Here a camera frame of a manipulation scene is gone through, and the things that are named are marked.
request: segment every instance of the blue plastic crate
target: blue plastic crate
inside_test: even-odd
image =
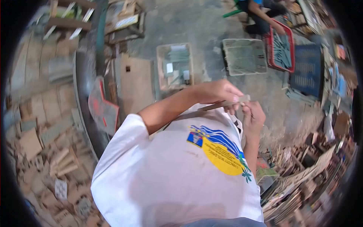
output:
[[[321,87],[321,45],[295,46],[295,72],[290,87],[319,98]]]

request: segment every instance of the white t-shirt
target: white t-shirt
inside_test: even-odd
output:
[[[139,115],[127,116],[92,178],[94,201],[112,227],[180,226],[205,218],[263,222],[241,133],[223,108],[193,112],[199,107],[153,139]]]

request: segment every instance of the green chair leg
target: green chair leg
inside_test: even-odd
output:
[[[235,14],[237,14],[237,13],[240,13],[240,12],[243,12],[243,11],[242,11],[242,10],[240,10],[240,9],[236,9],[235,11],[232,11],[232,12],[229,12],[229,13],[224,14],[224,15],[223,15],[223,18],[233,16],[233,15],[235,15]]]

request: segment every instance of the hand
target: hand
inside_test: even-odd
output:
[[[246,135],[246,142],[260,141],[260,132],[264,126],[266,116],[259,102],[244,102],[242,111],[245,114],[243,119],[243,132]]]
[[[222,101],[238,102],[243,93],[231,84],[228,80],[218,80],[213,82],[205,82],[191,87],[197,102],[201,104],[214,104]],[[238,110],[240,104],[226,106],[224,110],[231,115]]]
[[[286,34],[284,28],[279,24],[275,24],[274,29],[276,29],[276,32],[278,34],[280,34],[280,35],[285,35]]]

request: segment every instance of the white paper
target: white paper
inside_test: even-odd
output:
[[[173,63],[166,64],[166,73],[172,73],[173,72]]]
[[[190,79],[189,70],[184,70],[183,71],[183,78],[184,78],[184,80],[189,80]]]
[[[67,200],[67,182],[56,179],[54,190],[56,191],[57,199]]]

